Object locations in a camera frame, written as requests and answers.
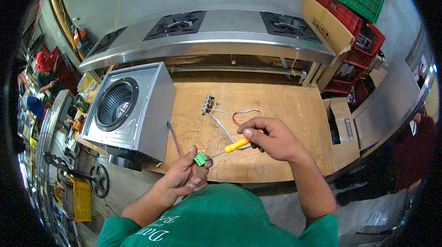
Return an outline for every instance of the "wooden table top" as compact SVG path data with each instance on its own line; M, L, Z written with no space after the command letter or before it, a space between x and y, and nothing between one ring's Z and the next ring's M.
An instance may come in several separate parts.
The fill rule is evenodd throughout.
M260 109L266 117L281 119L316 161L321 173L328 175L334 172L330 128L317 87L234 82L175 82L174 84L177 93L170 123L183 155L193 144L206 155L213 156L231 143L209 114L202 115L203 99L210 92L212 96L219 98L216 109L226 112ZM97 90L98 86L89 93L88 102L92 102ZM238 125L232 120L231 115L219 112L213 114L234 140L240 139L241 135L236 133ZM259 116L259 113L241 114L236 116L236 119L243 123L255 116ZM74 139L107 154L104 149L81 139L79 134L75 134ZM156 164L149 164L146 168L165 173L178 159L178 152L169 133L164 164L157 168ZM219 182L293 180L288 163L276 161L266 153L251 148L235 150L214 159L208 178L210 181Z

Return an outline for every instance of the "hand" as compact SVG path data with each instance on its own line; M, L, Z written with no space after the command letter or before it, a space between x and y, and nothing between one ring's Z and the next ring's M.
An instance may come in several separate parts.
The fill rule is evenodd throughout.
M257 129L267 129L269 135ZM261 146L269 156L278 161L293 161L307 154L296 136L277 118L254 117L242 124L238 134L244 134L252 143Z
M170 189L173 195L189 195L207 187L207 174L213 161L207 161L199 167L194 161L197 152L197 147L192 145L187 155L175 162L161 178L163 186Z

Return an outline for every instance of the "burner grate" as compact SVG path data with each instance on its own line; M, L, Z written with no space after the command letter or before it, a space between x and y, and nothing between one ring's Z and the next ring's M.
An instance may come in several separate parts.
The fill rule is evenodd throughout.
M270 35L280 35L322 43L305 20L297 17L261 12L262 20Z
M108 48L113 44L113 42L118 38L118 36L121 35L121 33L123 33L123 31L126 28L127 26L104 35L104 37L89 52L86 58L108 50Z
M198 33L205 14L206 11L195 11L164 16L144 40Z

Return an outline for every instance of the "maroon shirt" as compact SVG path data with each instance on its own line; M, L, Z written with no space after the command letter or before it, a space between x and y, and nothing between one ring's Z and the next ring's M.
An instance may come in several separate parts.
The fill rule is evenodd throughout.
M419 179L427 177L434 158L436 124L433 118L422 114L417 132L393 148L396 162L396 186L394 192L408 188Z

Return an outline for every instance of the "yellow screwdriver handle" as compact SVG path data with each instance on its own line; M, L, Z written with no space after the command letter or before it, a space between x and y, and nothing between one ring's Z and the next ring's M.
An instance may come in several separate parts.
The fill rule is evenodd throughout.
M248 140L247 138L243 137L240 140L238 140L237 142L235 142L234 144L228 145L224 148L226 153L230 153L233 152L234 150L236 150L238 147L244 146L246 144L249 144L250 140Z

